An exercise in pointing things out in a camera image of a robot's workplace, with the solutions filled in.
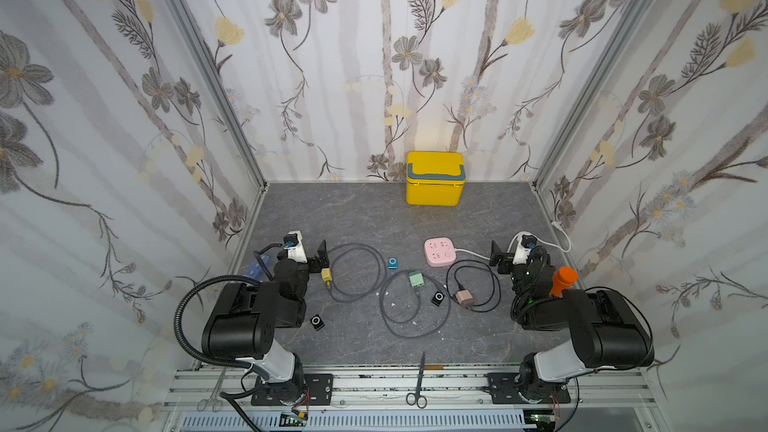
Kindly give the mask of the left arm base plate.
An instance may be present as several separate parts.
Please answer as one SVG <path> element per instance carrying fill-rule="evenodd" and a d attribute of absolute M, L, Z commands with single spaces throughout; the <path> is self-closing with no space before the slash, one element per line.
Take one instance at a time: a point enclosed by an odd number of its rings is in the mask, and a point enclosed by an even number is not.
<path fill-rule="evenodd" d="M 283 383 L 267 383 L 251 396 L 253 406 L 327 406 L 331 404 L 334 376 L 308 374 Z"/>

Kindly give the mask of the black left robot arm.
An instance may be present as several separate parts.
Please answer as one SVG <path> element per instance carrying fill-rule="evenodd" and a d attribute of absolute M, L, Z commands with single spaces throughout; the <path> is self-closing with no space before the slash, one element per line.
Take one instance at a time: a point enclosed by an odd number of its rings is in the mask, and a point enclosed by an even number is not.
<path fill-rule="evenodd" d="M 263 280 L 225 282 L 203 328 L 200 360 L 255 373 L 264 393 L 283 403 L 303 400 L 307 385 L 301 361 L 277 342 L 275 333 L 303 324 L 310 275 L 329 267 L 326 241 L 308 256 L 296 233 L 286 235 Z"/>

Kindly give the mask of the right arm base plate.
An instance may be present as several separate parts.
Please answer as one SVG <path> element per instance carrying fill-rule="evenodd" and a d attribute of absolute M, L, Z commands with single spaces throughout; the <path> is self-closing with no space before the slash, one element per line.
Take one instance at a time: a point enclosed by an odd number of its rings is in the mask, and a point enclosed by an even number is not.
<path fill-rule="evenodd" d="M 487 391 L 494 405 L 570 404 L 571 396 L 565 383 L 543 382 L 533 378 L 530 382 L 518 378 L 518 373 L 489 373 Z"/>

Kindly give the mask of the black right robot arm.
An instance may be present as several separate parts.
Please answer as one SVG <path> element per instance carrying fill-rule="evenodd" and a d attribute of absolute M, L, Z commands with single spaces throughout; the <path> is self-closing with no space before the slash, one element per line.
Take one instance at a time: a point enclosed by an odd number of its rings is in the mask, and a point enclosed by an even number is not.
<path fill-rule="evenodd" d="M 510 317 L 522 329 L 569 333 L 566 342 L 527 354 L 516 373 L 489 374 L 495 404 L 568 404 L 573 379 L 652 363 L 652 331 L 630 301 L 613 289 L 576 289 L 578 272 L 555 268 L 534 236 L 524 235 L 514 252 L 492 242 L 489 265 L 511 277 Z"/>

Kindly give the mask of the beige usb charger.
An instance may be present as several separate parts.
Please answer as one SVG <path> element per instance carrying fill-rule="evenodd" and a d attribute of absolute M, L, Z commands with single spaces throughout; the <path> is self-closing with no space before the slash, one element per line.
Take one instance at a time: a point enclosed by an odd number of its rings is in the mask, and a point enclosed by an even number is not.
<path fill-rule="evenodd" d="M 465 309 L 471 309 L 475 304 L 475 298 L 469 290 L 462 289 L 455 294 L 457 303 Z"/>

